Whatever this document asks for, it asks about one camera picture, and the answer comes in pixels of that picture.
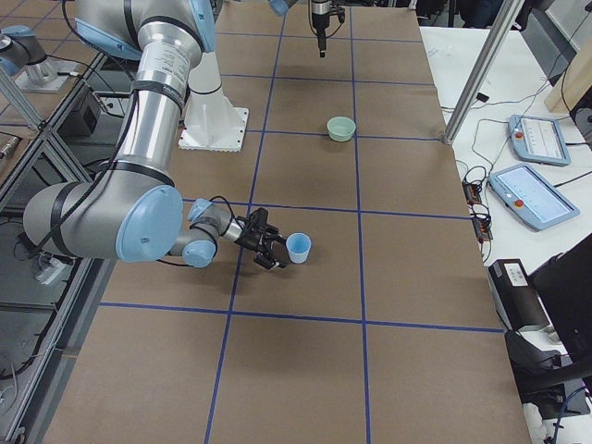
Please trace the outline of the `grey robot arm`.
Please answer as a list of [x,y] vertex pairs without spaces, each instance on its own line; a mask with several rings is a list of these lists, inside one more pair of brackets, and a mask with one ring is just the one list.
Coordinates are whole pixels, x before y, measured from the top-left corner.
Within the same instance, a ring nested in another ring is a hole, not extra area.
[[[297,4],[296,0],[269,0],[268,4],[272,11],[279,17],[285,16],[288,11]],[[331,38],[345,22],[346,11],[338,1],[331,0],[308,0],[307,19],[309,28],[317,40],[320,58],[326,57],[327,40]],[[338,27],[330,34],[327,30],[330,21],[336,17],[339,21]]]
[[81,1],[79,37],[95,49],[138,62],[114,152],[91,182],[63,182],[35,194],[24,229],[40,251],[76,258],[209,265],[227,239],[266,268],[289,262],[285,239],[267,211],[236,216],[218,199],[190,211],[168,173],[191,71],[216,47],[207,1]]

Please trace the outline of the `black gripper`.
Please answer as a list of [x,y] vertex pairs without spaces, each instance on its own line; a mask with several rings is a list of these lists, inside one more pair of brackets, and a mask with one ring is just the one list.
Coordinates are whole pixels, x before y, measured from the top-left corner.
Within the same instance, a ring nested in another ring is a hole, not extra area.
[[235,243],[256,252],[253,261],[264,269],[285,268],[288,266],[286,239],[278,228],[258,219],[237,217],[241,226],[240,235]]
[[345,21],[345,9],[338,1],[312,0],[309,2],[311,24],[315,28],[319,56],[325,57],[327,50],[326,28],[332,17],[336,17],[339,24]]

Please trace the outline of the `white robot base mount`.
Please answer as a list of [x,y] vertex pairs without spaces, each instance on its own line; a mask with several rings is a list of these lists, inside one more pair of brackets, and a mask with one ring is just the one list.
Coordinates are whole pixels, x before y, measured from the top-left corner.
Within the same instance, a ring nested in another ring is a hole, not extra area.
[[223,91],[216,53],[203,54],[190,72],[189,100],[179,148],[236,153],[241,150],[250,111],[236,107]]

